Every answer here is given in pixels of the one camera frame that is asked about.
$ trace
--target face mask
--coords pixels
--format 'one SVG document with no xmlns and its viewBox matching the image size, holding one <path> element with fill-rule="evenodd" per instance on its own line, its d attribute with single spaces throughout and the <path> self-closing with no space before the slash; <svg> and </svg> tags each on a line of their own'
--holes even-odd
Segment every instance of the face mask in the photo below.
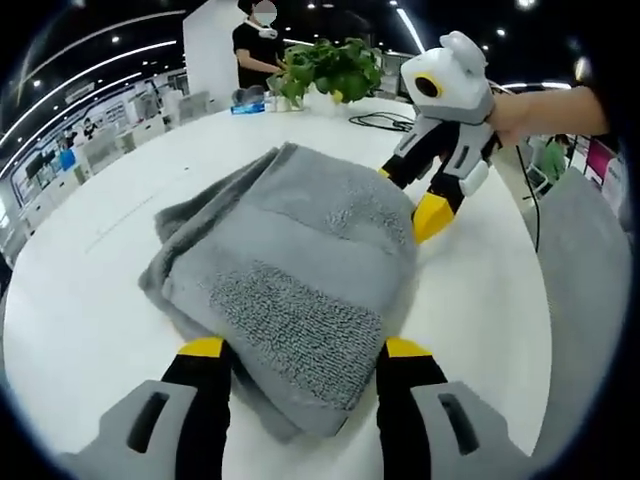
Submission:
<svg viewBox="0 0 640 480">
<path fill-rule="evenodd" d="M 271 25 L 276 20 L 275 13 L 256 13 L 255 17 L 262 25 Z"/>
</svg>

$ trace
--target black t-shirt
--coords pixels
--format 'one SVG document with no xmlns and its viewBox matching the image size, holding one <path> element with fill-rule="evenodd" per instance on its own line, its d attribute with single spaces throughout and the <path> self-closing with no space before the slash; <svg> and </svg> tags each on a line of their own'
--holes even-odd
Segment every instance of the black t-shirt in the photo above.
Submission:
<svg viewBox="0 0 640 480">
<path fill-rule="evenodd" d="M 280 38 L 262 38 L 255 28 L 243 23 L 233 31 L 233 52 L 249 50 L 251 58 L 270 65 L 276 65 L 276 57 L 281 58 L 284 43 Z M 267 88 L 267 78 L 272 74 L 248 70 L 238 65 L 238 80 L 240 88 L 262 85 Z"/>
</svg>

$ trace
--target human arm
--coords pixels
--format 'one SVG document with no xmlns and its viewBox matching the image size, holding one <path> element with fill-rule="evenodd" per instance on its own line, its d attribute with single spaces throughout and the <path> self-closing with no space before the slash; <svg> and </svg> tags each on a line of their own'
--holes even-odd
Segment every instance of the human arm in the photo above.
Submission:
<svg viewBox="0 0 640 480">
<path fill-rule="evenodd" d="M 248 70 L 265 73 L 278 73 L 280 71 L 280 67 L 251 58 L 251 52 L 249 52 L 249 50 L 242 48 L 236 50 L 236 57 L 238 59 L 238 64 L 240 64 L 242 68 L 246 68 Z"/>
<path fill-rule="evenodd" d="M 609 132 L 602 106 L 588 87 L 496 95 L 495 107 L 487 121 L 507 145 L 529 135 Z"/>
</svg>

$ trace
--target green leaves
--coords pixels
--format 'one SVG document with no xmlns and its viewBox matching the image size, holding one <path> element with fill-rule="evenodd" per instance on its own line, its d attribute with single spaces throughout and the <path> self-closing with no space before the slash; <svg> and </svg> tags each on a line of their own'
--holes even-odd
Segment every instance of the green leaves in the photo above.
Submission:
<svg viewBox="0 0 640 480">
<path fill-rule="evenodd" d="M 383 73 L 376 51 L 359 38 L 348 38 L 341 47 L 326 39 L 296 45 L 286 50 L 284 63 L 286 71 L 273 83 L 296 107 L 312 83 L 323 94 L 341 92 L 343 103 L 360 100 L 380 87 Z"/>
</svg>

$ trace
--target white wall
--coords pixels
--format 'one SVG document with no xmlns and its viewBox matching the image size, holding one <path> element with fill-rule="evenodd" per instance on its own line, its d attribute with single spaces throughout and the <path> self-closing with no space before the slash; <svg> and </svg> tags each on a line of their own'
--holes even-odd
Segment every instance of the white wall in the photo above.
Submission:
<svg viewBox="0 0 640 480">
<path fill-rule="evenodd" d="M 208 90 L 216 111 L 229 108 L 238 89 L 231 36 L 244 18 L 237 0 L 208 0 L 183 22 L 189 90 Z"/>
</svg>

